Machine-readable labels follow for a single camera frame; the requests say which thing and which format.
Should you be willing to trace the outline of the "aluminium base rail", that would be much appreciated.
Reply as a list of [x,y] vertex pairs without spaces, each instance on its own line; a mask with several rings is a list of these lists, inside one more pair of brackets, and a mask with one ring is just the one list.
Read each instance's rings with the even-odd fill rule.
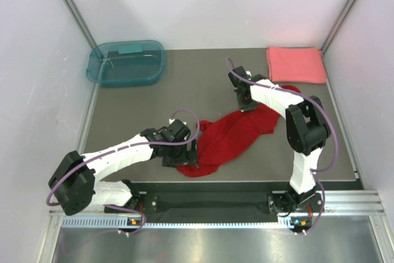
[[383,216],[376,192],[317,192],[302,205],[292,205],[282,192],[149,194],[134,212],[90,209],[63,216],[65,229],[288,229],[304,233],[324,217]]

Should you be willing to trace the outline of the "red t-shirt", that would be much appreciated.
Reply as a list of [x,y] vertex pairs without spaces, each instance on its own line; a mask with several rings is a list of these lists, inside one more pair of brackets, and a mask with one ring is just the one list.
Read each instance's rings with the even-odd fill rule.
[[221,165],[241,156],[260,136],[274,133],[280,117],[259,104],[252,111],[234,111],[214,122],[201,120],[196,145],[198,165],[178,166],[177,171],[191,178],[215,173]]

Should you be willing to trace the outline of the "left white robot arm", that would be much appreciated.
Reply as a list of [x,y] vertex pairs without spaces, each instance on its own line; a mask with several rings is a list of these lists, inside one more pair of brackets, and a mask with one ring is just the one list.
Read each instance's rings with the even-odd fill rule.
[[150,128],[133,138],[104,150],[67,153],[49,180],[50,206],[59,206],[72,216],[93,206],[105,212],[134,211],[142,202],[140,193],[126,179],[107,182],[105,178],[133,164],[155,158],[162,166],[176,168],[197,165],[196,137],[186,123],[171,119],[168,127]]

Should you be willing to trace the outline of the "teal plastic bin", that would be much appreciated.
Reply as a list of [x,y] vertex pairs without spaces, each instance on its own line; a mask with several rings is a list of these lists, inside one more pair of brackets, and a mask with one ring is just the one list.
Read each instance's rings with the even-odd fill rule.
[[159,81],[166,63],[160,42],[108,42],[90,52],[86,77],[102,87],[150,86]]

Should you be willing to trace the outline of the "folded pink t-shirt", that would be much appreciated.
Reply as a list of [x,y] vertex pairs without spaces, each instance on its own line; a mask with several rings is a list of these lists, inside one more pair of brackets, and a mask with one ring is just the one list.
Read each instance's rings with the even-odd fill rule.
[[273,82],[324,84],[326,72],[321,51],[316,47],[269,47],[268,75]]

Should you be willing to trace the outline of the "black mounting plate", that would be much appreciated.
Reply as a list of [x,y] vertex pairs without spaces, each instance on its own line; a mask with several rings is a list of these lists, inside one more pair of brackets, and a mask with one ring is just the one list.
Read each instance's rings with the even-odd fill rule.
[[277,215],[317,214],[322,202],[291,205],[284,193],[271,192],[150,192],[125,205],[144,213],[151,223],[274,222]]

